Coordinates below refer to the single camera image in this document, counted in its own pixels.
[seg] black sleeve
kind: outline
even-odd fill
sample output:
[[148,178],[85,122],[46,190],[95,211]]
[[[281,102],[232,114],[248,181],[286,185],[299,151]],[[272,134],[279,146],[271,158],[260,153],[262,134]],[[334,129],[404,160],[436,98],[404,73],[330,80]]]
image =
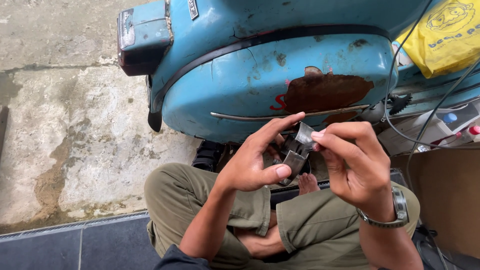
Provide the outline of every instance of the black sleeve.
[[154,270],[210,270],[208,261],[203,258],[192,258],[183,253],[176,245],[171,245],[165,256]]

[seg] olive green trousers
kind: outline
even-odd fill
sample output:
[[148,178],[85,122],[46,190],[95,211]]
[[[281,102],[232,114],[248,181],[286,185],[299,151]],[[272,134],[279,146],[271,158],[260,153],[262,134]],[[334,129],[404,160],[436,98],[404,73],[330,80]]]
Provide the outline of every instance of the olive green trousers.
[[[212,189],[216,173],[178,163],[155,169],[145,182],[145,199],[151,221],[150,241],[162,257],[171,244],[180,244]],[[413,235],[420,214],[415,195],[392,182],[407,199]],[[324,189],[295,197],[276,206],[280,238],[293,254],[279,263],[253,259],[246,247],[225,230],[212,269],[369,269],[359,240],[360,218],[355,207]],[[270,191],[237,192],[228,225],[265,235],[270,220]]]

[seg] concrete floor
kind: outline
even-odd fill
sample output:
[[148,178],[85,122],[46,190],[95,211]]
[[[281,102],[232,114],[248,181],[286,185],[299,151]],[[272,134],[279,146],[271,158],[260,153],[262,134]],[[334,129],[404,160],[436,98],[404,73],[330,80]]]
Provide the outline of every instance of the concrete floor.
[[147,124],[144,77],[116,64],[118,12],[148,0],[0,4],[0,233],[145,209],[143,184],[199,140]]

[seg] red letter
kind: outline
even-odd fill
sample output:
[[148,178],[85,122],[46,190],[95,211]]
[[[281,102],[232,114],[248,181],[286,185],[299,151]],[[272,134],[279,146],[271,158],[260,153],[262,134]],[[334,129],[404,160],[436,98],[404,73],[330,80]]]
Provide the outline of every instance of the red letter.
[[285,107],[286,107],[287,105],[286,105],[285,102],[283,102],[283,100],[282,100],[283,96],[285,96],[285,94],[278,95],[278,96],[275,98],[275,101],[278,102],[278,103],[281,105],[281,107],[280,107],[280,108],[275,108],[275,107],[273,107],[273,105],[272,105],[272,106],[270,106],[270,109],[271,109],[271,110],[283,110],[283,109],[285,109]]

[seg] hand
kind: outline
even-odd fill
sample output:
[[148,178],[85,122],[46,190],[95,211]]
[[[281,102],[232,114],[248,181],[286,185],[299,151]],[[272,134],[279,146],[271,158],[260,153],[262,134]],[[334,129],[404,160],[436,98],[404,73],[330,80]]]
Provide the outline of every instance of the hand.
[[289,177],[292,170],[284,164],[264,169],[262,154],[266,151],[269,143],[282,138],[280,132],[304,117],[305,113],[300,112],[282,119],[273,119],[259,131],[250,135],[222,169],[216,182],[230,189],[253,191],[266,184],[276,184]]
[[[330,176],[330,188],[342,200],[380,222],[395,220],[390,184],[390,159],[368,122],[334,123],[312,132]],[[357,145],[344,139],[355,139]]]

